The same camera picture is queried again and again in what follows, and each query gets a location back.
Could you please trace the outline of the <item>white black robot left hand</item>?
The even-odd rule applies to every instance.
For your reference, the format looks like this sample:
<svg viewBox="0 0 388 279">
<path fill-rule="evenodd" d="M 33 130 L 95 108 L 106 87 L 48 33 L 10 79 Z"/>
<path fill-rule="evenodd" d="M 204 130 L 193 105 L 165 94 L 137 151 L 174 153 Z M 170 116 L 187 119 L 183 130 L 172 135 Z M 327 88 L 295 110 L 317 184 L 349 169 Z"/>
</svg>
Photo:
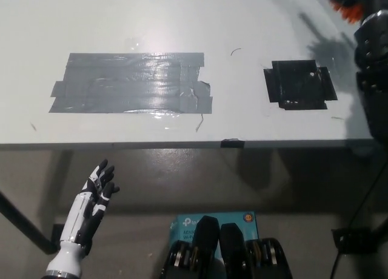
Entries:
<svg viewBox="0 0 388 279">
<path fill-rule="evenodd" d="M 93 236 L 112 195 L 120 190 L 112 181 L 114 169 L 108 165 L 107 159 L 95 167 L 76 195 L 64 224 L 60 241 L 81 246 L 84 255 L 90 253 Z"/>
</svg>

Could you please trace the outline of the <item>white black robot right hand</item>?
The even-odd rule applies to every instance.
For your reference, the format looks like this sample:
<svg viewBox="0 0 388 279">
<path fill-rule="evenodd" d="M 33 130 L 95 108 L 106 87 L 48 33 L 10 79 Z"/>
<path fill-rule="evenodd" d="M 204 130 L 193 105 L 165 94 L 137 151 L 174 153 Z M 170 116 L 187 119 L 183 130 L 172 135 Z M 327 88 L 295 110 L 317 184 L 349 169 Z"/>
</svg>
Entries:
<svg viewBox="0 0 388 279">
<path fill-rule="evenodd" d="M 369 15 L 354 34 L 358 87 L 367 93 L 387 92 L 387 10 Z"/>
</svg>

